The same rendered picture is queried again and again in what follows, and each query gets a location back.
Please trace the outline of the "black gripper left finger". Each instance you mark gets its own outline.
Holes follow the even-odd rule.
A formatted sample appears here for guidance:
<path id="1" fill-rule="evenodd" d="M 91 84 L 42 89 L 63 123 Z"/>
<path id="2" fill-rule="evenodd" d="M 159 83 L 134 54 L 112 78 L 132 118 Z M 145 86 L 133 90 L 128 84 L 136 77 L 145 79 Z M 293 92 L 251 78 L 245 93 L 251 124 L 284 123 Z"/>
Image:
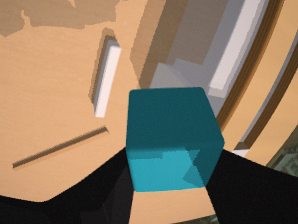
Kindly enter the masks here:
<path id="1" fill-rule="evenodd" d="M 124 147 L 51 200 L 0 196 L 0 224 L 129 224 L 133 190 Z"/>

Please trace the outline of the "small teal block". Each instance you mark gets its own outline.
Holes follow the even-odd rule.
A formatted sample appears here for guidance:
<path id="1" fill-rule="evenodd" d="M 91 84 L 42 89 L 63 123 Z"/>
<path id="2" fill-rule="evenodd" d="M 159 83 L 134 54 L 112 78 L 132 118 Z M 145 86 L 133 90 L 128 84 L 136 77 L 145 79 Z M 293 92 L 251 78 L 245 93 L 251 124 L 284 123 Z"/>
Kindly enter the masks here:
<path id="1" fill-rule="evenodd" d="M 129 92 L 125 151 L 134 192 L 205 188 L 223 147 L 204 88 Z"/>

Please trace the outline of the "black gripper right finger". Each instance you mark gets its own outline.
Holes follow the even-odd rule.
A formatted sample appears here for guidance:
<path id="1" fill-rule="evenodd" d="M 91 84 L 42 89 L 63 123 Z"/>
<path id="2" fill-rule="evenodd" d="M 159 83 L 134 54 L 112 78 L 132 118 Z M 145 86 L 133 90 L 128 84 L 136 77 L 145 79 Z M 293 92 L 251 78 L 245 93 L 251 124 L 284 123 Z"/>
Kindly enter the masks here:
<path id="1" fill-rule="evenodd" d="M 220 224 L 298 224 L 298 177 L 222 148 L 205 186 Z"/>

